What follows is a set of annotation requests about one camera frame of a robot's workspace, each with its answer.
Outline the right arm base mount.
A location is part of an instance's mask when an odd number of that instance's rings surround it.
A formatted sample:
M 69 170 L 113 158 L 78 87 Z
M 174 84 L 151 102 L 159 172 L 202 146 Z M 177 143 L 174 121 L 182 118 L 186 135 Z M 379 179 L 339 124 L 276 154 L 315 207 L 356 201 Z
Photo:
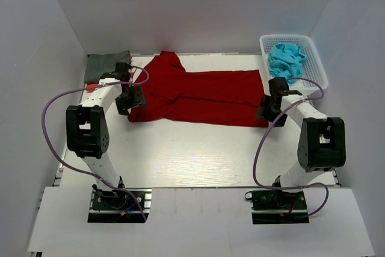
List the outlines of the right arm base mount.
M 244 199 L 251 203 L 253 224 L 309 223 L 303 190 L 281 190 L 278 179 L 272 187 L 278 190 L 253 190 L 244 194 Z

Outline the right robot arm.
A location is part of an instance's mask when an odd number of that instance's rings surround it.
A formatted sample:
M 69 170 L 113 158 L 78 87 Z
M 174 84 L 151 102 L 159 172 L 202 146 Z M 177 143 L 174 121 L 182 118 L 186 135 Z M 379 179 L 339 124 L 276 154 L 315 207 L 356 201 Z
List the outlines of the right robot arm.
M 321 186 L 313 180 L 326 172 L 343 167 L 346 162 L 345 123 L 340 117 L 330 117 L 318 111 L 310 102 L 324 97 L 324 90 L 316 85 L 320 95 L 305 97 L 289 88 L 288 80 L 275 77 L 268 81 L 269 94 L 263 96 L 256 117 L 270 122 L 264 132 L 253 161 L 253 179 L 267 190 L 273 190 L 271 199 L 279 208 L 285 208 L 294 199 L 292 192 Z M 300 128 L 297 162 L 277 180 L 278 187 L 266 186 L 257 180 L 257 161 L 262 145 L 273 128 L 282 127 L 292 119 Z

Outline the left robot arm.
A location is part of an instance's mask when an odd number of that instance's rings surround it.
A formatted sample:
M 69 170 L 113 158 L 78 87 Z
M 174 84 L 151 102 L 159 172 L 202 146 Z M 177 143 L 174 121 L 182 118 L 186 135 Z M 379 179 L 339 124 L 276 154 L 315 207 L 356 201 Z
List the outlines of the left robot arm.
M 96 189 L 106 191 L 106 201 L 113 208 L 126 204 L 127 193 L 121 176 L 108 156 L 110 136 L 106 112 L 115 105 L 121 116 L 129 117 L 131 110 L 146 107 L 141 85 L 133 83 L 132 71 L 137 66 L 118 62 L 115 71 L 104 73 L 98 85 L 79 105 L 66 109 L 67 147 L 88 165 L 96 180 Z

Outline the red t shirt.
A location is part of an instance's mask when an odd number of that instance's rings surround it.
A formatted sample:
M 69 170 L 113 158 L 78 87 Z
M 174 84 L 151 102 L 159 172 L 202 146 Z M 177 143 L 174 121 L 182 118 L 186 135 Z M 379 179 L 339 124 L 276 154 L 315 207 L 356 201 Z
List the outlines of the red t shirt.
M 162 51 L 138 76 L 146 107 L 131 111 L 130 122 L 180 122 L 266 128 L 257 119 L 264 96 L 258 70 L 187 72 L 174 52 Z

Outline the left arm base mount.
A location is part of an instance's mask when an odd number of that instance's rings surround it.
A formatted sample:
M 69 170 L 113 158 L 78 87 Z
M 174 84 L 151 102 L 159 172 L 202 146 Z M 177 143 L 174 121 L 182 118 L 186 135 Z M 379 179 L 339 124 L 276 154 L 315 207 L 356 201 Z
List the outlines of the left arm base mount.
M 88 210 L 88 223 L 145 223 L 151 208 L 152 189 L 130 189 L 133 194 L 122 191 L 103 191 L 92 186 Z

